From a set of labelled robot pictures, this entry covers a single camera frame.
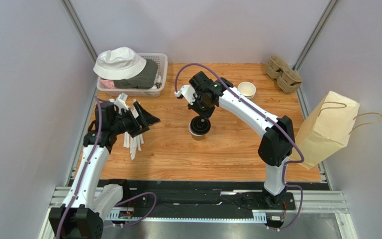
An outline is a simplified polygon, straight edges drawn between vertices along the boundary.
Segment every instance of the white wall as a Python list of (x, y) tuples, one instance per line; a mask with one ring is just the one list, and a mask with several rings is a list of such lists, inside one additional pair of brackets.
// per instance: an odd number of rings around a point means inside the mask
[[(341, 1), (300, 73), (311, 109), (333, 90), (358, 101), (359, 113), (382, 113), (382, 1)], [(382, 122), (355, 130), (326, 166), (359, 238), (382, 238)]]
[(0, 0), (0, 239), (37, 238), (95, 87), (59, 0)]
[(129, 46), (169, 62), (295, 63), (328, 0), (72, 0), (97, 53)]

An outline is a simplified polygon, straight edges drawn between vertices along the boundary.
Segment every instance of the dark green cloth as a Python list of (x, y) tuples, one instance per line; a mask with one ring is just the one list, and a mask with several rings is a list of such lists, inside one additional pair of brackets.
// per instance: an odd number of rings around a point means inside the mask
[(154, 85), (154, 79), (157, 74), (157, 63), (153, 60), (146, 59), (147, 63), (145, 64), (144, 69), (136, 76), (124, 79), (124, 80), (114, 80), (114, 86), (121, 89), (149, 89)]

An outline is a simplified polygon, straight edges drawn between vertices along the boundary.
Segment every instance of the wooden tabletop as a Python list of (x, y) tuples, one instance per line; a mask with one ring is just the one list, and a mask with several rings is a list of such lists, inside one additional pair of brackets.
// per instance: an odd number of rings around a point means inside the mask
[[(131, 161), (129, 149), (123, 147), (119, 135), (101, 178), (146, 180), (224, 180), (263, 181), (265, 163), (257, 154), (261, 139), (232, 113), (216, 108), (210, 118), (211, 130), (202, 141), (192, 139), (188, 125), (197, 113), (187, 109), (185, 99), (174, 96), (174, 79), (184, 64), (169, 64), (165, 88), (160, 97), (129, 97), (128, 105), (137, 99), (149, 113), (161, 119), (144, 133), (142, 151)], [(249, 81), (256, 87), (252, 101), (264, 110), (279, 117), (292, 119), (294, 133), (303, 122), (296, 93), (284, 94), (266, 74), (261, 64), (206, 64), (219, 76), (238, 86)], [(179, 78), (178, 88), (188, 84), (190, 78), (203, 70), (192, 66)], [(207, 76), (214, 77), (204, 70)], [(112, 98), (99, 92), (101, 99)], [(291, 164), (287, 168), (288, 181), (320, 181), (317, 167), (307, 170)]]

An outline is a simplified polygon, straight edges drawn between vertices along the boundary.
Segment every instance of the pink cloth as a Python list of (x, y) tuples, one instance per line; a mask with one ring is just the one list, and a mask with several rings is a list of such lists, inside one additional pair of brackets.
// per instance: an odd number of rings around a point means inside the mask
[(116, 89), (114, 86), (114, 82), (112, 80), (103, 80), (100, 78), (100, 82), (107, 88), (107, 89)]

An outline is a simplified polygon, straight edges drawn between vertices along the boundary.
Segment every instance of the beige paper bag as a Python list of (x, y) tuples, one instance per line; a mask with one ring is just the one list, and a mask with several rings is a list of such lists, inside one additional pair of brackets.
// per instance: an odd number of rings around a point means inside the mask
[[(304, 155), (300, 165), (310, 169), (347, 146), (360, 104), (330, 91), (298, 131), (295, 143)], [(300, 160), (295, 149), (291, 160)]]

